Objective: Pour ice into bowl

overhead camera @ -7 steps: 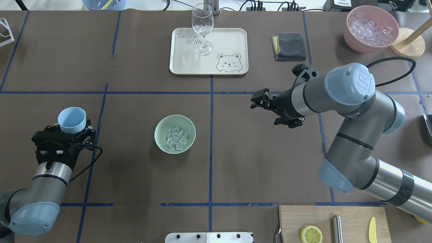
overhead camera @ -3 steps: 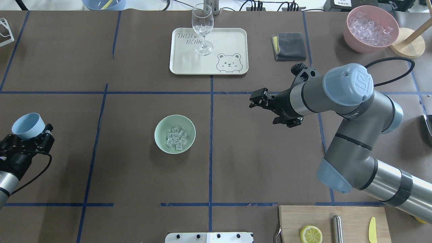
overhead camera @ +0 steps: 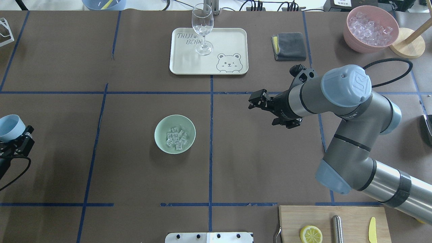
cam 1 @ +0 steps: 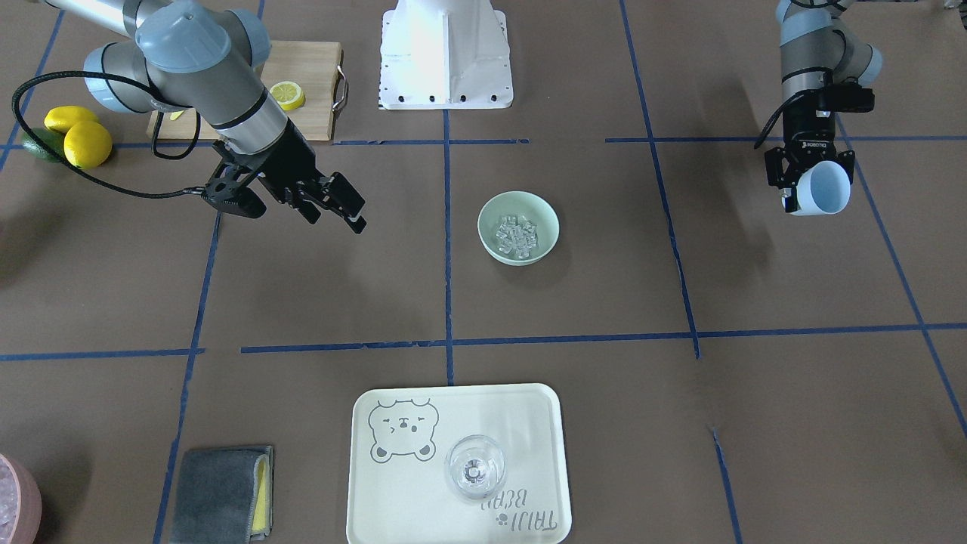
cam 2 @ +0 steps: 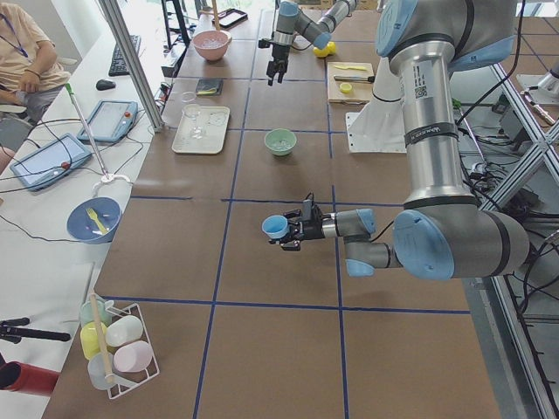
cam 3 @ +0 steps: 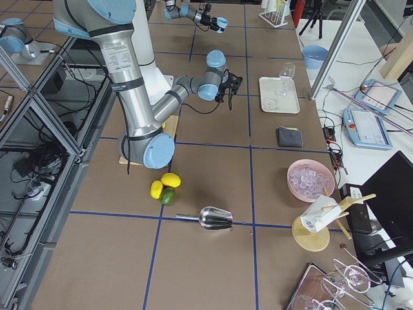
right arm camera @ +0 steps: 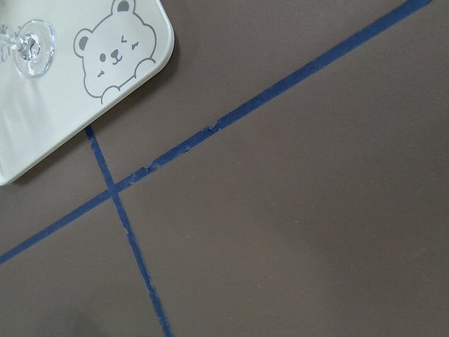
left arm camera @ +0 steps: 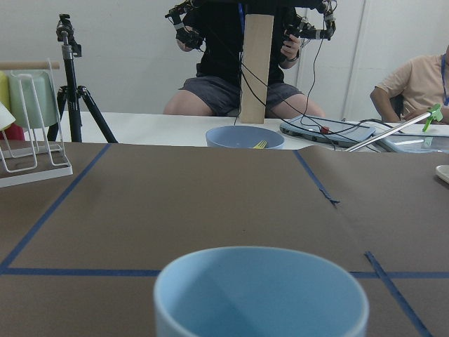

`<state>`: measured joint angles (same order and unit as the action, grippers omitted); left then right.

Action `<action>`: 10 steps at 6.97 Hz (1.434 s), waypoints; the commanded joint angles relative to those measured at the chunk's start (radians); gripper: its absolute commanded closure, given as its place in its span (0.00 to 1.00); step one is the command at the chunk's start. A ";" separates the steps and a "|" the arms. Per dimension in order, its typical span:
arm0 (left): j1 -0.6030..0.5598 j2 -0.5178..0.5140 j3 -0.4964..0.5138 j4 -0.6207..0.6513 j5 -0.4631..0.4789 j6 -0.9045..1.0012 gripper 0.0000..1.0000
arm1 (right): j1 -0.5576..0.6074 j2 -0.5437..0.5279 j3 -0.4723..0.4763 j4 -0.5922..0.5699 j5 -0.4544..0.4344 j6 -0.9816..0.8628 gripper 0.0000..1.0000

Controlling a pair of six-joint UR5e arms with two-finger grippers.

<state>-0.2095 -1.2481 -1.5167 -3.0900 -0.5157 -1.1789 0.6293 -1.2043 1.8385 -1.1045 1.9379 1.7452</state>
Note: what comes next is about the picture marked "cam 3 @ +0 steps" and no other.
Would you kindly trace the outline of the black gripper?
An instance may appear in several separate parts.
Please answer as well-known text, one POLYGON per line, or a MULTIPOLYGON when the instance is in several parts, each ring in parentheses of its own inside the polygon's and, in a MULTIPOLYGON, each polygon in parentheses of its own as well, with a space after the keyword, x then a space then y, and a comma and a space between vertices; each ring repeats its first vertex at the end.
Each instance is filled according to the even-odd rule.
POLYGON ((228 96, 228 102, 232 102, 232 98, 237 94, 239 87, 242 84, 242 77, 237 76, 230 71, 225 71, 222 83, 219 85, 218 92, 215 96, 217 103, 224 102, 224 96, 228 96))
POLYGON ((209 29, 216 31, 217 30, 216 20, 218 17, 212 17, 211 15, 209 15, 211 8, 212 8, 212 5, 210 3, 203 5, 201 9, 200 23, 204 26, 207 26, 209 29))

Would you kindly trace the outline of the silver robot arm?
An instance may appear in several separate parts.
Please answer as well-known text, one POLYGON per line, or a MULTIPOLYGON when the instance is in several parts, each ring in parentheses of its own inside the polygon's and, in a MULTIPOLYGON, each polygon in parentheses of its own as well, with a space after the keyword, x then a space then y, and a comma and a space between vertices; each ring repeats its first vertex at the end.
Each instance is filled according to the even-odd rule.
POLYGON ((213 30, 222 34, 228 26, 228 20, 224 17, 210 15, 212 5, 205 3, 201 8, 195 8, 189 4, 176 5, 176 1, 165 1, 164 15, 167 20, 187 18, 196 26, 205 26, 203 31, 213 30))
POLYGON ((188 97, 221 103, 242 82, 228 70, 224 53, 213 50, 202 76, 168 84, 155 63, 142 1, 55 1, 54 24, 64 35, 99 45, 126 124, 119 153, 149 169, 163 168, 172 159, 175 143, 162 125, 188 97))

